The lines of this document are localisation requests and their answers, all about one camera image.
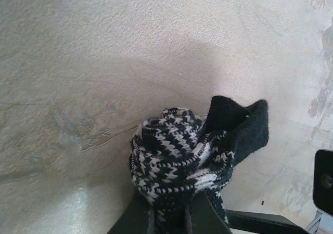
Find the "camera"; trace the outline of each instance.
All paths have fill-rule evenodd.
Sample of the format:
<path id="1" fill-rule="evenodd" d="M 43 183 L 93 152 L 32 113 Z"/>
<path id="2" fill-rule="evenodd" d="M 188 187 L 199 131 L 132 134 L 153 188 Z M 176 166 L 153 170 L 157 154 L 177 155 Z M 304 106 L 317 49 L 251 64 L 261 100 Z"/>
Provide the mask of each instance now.
<path id="1" fill-rule="evenodd" d="M 314 162 L 313 201 L 333 216 L 333 151 L 318 150 Z"/>

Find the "black object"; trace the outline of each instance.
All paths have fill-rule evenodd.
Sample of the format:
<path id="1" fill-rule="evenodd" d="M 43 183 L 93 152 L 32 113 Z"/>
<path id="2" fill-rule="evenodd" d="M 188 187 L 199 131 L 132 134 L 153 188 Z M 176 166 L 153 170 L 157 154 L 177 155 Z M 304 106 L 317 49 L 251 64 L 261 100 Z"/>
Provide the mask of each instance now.
<path id="1" fill-rule="evenodd" d="M 260 234 L 308 234 L 285 217 L 227 210 L 230 228 Z M 187 234 L 232 234 L 219 218 L 205 192 L 198 193 L 186 208 Z M 135 192 L 127 209 L 108 234 L 155 234 L 154 214 L 148 202 Z"/>
<path id="2" fill-rule="evenodd" d="M 333 216 L 333 152 L 318 150 L 314 162 L 313 201 L 322 211 Z"/>

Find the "floor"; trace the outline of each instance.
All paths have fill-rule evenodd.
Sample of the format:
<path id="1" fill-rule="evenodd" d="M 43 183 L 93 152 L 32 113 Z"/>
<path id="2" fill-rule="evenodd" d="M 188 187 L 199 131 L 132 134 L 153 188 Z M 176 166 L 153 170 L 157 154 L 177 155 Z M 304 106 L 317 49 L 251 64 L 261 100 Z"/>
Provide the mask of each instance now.
<path id="1" fill-rule="evenodd" d="M 129 141 L 165 107 L 270 105 L 232 210 L 314 217 L 333 148 L 333 0 L 0 0 L 0 232 L 106 233 L 131 198 Z"/>

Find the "knitted scarf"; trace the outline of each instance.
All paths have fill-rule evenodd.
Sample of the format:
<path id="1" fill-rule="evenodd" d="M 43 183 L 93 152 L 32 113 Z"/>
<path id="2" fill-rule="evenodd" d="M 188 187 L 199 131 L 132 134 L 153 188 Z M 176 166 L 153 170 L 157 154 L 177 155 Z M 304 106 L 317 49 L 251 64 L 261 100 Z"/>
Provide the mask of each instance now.
<path id="1" fill-rule="evenodd" d="M 130 170 L 154 209 L 155 233 L 185 233 L 185 207 L 203 190 L 228 224 L 221 190 L 234 167 L 267 142 L 265 100 L 245 108 L 214 96 L 207 117 L 171 108 L 144 121 L 131 142 Z"/>

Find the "black and white scarf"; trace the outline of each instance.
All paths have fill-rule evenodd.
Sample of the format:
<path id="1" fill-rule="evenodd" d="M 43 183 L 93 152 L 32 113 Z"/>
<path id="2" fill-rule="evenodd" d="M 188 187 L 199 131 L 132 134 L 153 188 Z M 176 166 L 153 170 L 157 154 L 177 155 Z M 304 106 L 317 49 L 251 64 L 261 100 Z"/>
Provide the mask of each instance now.
<path id="1" fill-rule="evenodd" d="M 207 117 L 171 108 L 144 121 L 131 142 L 130 169 L 137 190 L 154 209 L 155 232 L 184 233 L 185 207 L 203 190 L 228 224 L 221 190 L 235 165 L 267 142 L 265 100 L 245 108 L 214 96 Z"/>

